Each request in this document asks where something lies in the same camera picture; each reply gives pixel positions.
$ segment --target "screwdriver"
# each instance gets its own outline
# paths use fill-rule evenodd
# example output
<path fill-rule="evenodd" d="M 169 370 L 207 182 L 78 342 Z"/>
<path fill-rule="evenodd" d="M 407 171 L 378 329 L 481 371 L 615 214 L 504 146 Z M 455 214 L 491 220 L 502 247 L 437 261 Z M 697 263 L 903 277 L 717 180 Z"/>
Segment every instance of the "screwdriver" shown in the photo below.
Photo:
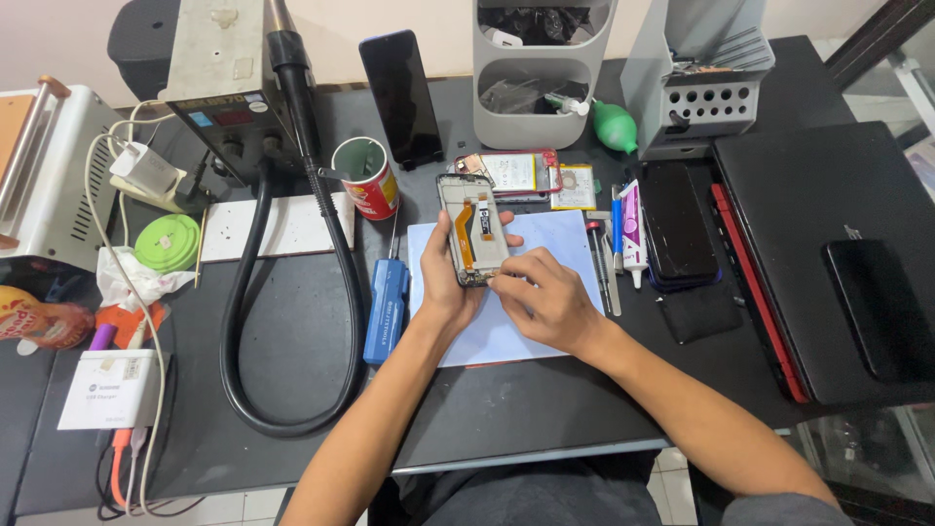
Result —
<path fill-rule="evenodd" d="M 370 323 L 367 325 L 367 339 L 364 343 L 364 361 L 374 365 L 386 361 L 399 343 L 403 313 L 406 311 L 404 297 L 409 294 L 409 269 L 396 258 L 399 248 L 396 245 L 396 222 L 402 204 L 401 197 L 393 218 L 390 254 L 377 260 L 373 268 L 373 281 L 370 283 L 373 305 L 370 307 Z"/>
<path fill-rule="evenodd" d="M 607 260 L 604 259 L 604 251 L 598 238 L 600 223 L 590 221 L 584 227 L 587 228 L 588 234 L 591 235 L 591 241 L 594 243 L 594 248 L 591 249 L 591 257 L 594 259 L 594 267 L 597 270 L 597 284 L 600 287 L 600 292 L 607 299 L 608 308 L 606 312 L 609 313 L 611 311 L 611 291 L 607 288 L 607 282 L 610 278 L 607 275 Z"/>

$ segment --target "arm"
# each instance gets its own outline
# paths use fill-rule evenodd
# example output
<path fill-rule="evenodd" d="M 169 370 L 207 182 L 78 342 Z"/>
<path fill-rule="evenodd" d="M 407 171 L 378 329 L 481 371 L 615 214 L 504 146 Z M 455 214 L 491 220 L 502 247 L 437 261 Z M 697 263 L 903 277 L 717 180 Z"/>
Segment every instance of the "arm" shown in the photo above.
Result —
<path fill-rule="evenodd" d="M 504 225 L 511 212 L 500 214 Z M 439 360 L 468 326 L 483 289 L 456 281 L 448 232 L 452 221 L 439 214 L 422 256 L 424 300 L 396 349 L 364 393 L 328 433 L 295 487 L 282 526 L 354 524 L 377 494 L 403 433 Z M 523 244 L 507 236 L 512 246 Z"/>
<path fill-rule="evenodd" d="M 838 506 L 792 447 L 736 403 L 672 367 L 601 315 L 578 274 L 548 251 L 537 248 L 511 257 L 501 271 L 490 286 L 524 336 L 607 374 L 712 480 L 739 495 L 794 492 Z"/>

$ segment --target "white tissue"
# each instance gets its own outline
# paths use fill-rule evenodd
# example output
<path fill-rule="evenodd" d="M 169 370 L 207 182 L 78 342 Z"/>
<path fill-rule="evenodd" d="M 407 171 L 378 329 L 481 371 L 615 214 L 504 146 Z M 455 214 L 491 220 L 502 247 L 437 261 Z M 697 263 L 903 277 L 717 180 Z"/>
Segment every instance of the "white tissue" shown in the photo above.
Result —
<path fill-rule="evenodd" d="M 133 255 L 133 248 L 128 246 L 115 246 L 114 252 L 129 276 L 133 286 L 137 288 L 139 296 L 147 306 L 160 299 L 164 294 L 175 292 L 182 285 L 194 279 L 194 272 L 178 271 L 160 274 L 146 265 L 143 265 Z M 110 251 L 101 247 L 97 254 L 97 288 L 101 289 L 101 307 L 118 305 L 121 309 L 134 312 L 140 308 L 130 288 L 117 270 L 117 265 L 110 257 Z"/>

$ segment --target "white mat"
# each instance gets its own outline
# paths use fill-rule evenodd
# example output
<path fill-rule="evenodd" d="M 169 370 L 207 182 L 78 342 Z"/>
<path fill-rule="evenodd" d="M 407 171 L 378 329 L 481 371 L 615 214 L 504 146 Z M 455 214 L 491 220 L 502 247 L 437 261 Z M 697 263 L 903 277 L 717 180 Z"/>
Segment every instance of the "white mat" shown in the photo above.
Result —
<path fill-rule="evenodd" d="M 353 250 L 353 203 L 347 192 L 331 195 L 338 221 Z M 243 256 L 256 199 L 218 203 L 208 209 L 202 263 L 232 261 Z M 259 257 L 314 254 L 335 250 L 315 196 L 276 197 L 269 207 Z"/>
<path fill-rule="evenodd" d="M 422 305 L 423 282 L 419 258 L 425 250 L 425 244 L 428 243 L 428 236 L 433 227 L 435 224 L 413 225 L 408 230 L 410 272 L 412 272 L 412 287 L 410 288 L 410 313 L 412 315 L 415 315 Z M 582 276 L 584 288 L 591 302 L 599 311 L 604 312 L 581 211 L 520 214 L 512 223 L 505 226 L 504 230 L 508 234 L 517 234 L 525 238 L 524 246 L 510 249 L 513 256 L 518 256 L 538 246 L 544 246 L 559 263 L 576 270 Z M 503 311 L 500 298 L 491 290 L 486 289 L 481 309 L 474 321 L 454 340 L 448 353 L 441 359 L 439 367 L 546 358 L 563 354 L 547 345 L 524 338 L 507 313 Z"/>

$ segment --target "red can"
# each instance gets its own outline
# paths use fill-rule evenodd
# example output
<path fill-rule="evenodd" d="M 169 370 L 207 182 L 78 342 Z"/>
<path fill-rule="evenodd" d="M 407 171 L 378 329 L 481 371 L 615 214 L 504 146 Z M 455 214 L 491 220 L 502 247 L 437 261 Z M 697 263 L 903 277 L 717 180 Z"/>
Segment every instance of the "red can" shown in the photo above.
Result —
<path fill-rule="evenodd" d="M 386 149 L 370 137 L 347 139 L 331 157 L 331 169 L 350 174 L 341 180 L 357 210 L 374 221 L 386 219 L 399 208 L 399 187 L 390 169 Z"/>

